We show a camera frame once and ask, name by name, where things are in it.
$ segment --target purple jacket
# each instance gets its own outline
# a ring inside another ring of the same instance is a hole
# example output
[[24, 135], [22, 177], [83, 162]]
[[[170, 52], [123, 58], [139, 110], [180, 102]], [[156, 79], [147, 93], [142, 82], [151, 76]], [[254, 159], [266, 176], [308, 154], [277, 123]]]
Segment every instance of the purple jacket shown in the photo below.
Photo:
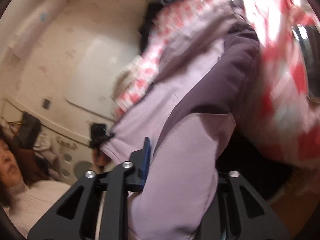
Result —
[[215, 161], [256, 77], [259, 42], [229, 2], [175, 33], [145, 97], [114, 125], [101, 150], [116, 164], [151, 140], [141, 194], [129, 197], [129, 238], [187, 240], [213, 200]]

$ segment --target silver bolt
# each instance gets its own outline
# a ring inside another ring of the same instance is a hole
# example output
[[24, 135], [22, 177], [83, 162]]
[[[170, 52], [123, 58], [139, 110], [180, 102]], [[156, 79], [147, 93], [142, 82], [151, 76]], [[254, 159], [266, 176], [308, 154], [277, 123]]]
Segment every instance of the silver bolt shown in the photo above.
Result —
[[238, 171], [230, 171], [229, 176], [233, 178], [237, 178], [240, 176], [240, 173]]
[[95, 173], [95, 171], [87, 171], [85, 173], [85, 176], [89, 179], [94, 178], [96, 176], [97, 173]]
[[132, 162], [124, 162], [122, 163], [122, 167], [124, 168], [131, 168], [133, 166], [133, 163]]

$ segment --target wall stain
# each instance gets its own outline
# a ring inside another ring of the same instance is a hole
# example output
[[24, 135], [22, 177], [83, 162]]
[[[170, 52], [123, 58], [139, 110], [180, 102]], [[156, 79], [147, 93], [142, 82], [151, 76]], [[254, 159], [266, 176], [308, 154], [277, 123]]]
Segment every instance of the wall stain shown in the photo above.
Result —
[[97, 10], [101, 10], [101, 8], [96, 3], [91, 3], [92, 7]]
[[39, 48], [42, 48], [43, 47], [43, 42], [44, 42], [44, 40], [43, 39], [41, 39], [41, 40], [39, 40], [39, 41], [37, 41], [37, 46], [39, 47]]
[[67, 16], [68, 16], [70, 13], [72, 13], [72, 10], [65, 10], [65, 11], [63, 12], [63, 14], [64, 14], [64, 15], [67, 15]]
[[43, 74], [46, 74], [48, 71], [47, 68], [43, 65], [39, 66], [38, 69], [40, 69]]
[[72, 50], [65, 51], [64, 54], [66, 54], [68, 59], [73, 59], [75, 53], [76, 53], [76, 50], [72, 49]]
[[107, 98], [106, 97], [104, 97], [104, 96], [99, 96], [98, 97], [98, 101], [100, 102], [100, 103], [102, 103], [103, 101], [105, 101]]
[[73, 28], [68, 27], [68, 28], [66, 28], [66, 31], [67, 31], [68, 33], [72, 33], [72, 32], [73, 32]]
[[21, 80], [18, 80], [14, 85], [16, 87], [16, 91], [19, 91], [21, 86]]
[[92, 18], [93, 22], [100, 24], [102, 20], [99, 17]]

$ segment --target red and white checkered cloth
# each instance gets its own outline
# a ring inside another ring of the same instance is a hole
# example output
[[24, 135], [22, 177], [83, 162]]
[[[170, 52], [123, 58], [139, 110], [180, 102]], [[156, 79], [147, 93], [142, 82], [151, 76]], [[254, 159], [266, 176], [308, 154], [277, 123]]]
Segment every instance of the red and white checkered cloth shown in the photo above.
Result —
[[[159, 59], [172, 33], [222, 1], [177, 1], [157, 15], [136, 81], [116, 100], [118, 117], [144, 96], [158, 74]], [[305, 65], [291, 29], [295, 24], [314, 24], [314, 16], [305, 13], [299, 0], [244, 0], [244, 5], [261, 42], [262, 63], [246, 114], [238, 125], [266, 157], [317, 172], [320, 108], [308, 103]]]

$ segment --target white sweater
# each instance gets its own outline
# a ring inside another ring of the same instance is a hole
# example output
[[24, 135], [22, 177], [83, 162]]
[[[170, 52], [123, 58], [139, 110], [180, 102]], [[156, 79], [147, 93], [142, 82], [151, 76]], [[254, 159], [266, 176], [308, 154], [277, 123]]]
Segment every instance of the white sweater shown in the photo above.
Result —
[[52, 180], [36, 182], [30, 188], [22, 182], [9, 189], [15, 204], [5, 211], [14, 226], [27, 238], [34, 224], [69, 188], [68, 184]]

